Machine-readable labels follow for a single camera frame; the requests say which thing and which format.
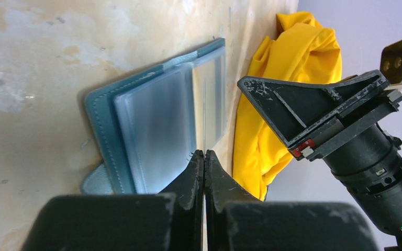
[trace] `stained surface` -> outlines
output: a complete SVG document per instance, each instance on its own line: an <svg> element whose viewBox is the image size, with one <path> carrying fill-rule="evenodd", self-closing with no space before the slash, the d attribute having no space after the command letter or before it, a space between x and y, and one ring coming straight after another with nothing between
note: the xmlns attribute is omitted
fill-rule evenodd
<svg viewBox="0 0 402 251"><path fill-rule="evenodd" d="M78 193L101 163L82 106L92 89L226 38L231 172L237 80L275 14L296 0L0 0L0 249L17 250L51 197Z"/></svg>

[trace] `red component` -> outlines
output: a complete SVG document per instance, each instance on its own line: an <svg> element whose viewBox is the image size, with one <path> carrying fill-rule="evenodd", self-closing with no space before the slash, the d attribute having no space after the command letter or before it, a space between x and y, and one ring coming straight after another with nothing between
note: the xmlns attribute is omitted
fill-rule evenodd
<svg viewBox="0 0 402 251"><path fill-rule="evenodd" d="M295 158L298 158L302 155L301 151L310 146L311 148L315 147L315 142L311 139L306 140L305 142L303 142L301 145L299 145L297 148L293 149L292 154Z"/></svg>

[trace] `yellow cloth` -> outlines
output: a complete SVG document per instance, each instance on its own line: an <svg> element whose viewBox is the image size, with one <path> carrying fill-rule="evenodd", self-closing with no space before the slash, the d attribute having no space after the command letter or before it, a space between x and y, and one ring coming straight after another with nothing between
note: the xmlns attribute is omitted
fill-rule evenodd
<svg viewBox="0 0 402 251"><path fill-rule="evenodd" d="M323 28L308 12L277 14L282 33L266 37L257 49L248 75L311 84L341 80L341 53L335 31ZM241 95L233 153L233 178L264 200L275 176L291 161L287 148Z"/></svg>

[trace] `worn wooden surface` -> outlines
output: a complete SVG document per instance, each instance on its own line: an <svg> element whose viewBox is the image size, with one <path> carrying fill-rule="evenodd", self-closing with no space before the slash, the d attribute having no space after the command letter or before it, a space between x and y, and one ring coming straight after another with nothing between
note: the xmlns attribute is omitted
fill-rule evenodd
<svg viewBox="0 0 402 251"><path fill-rule="evenodd" d="M227 43L227 132L215 146L230 173L236 81L275 14L297 0L0 0L0 250L17 250L39 209L78 193L102 160L83 110L98 86L198 47Z"/></svg>

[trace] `black cylinder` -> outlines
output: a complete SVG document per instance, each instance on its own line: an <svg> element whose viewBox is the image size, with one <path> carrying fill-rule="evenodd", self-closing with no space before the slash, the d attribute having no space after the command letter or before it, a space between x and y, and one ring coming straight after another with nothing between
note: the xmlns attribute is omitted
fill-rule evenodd
<svg viewBox="0 0 402 251"><path fill-rule="evenodd" d="M380 231L402 236L402 157L379 127L368 128L324 161Z"/></svg>

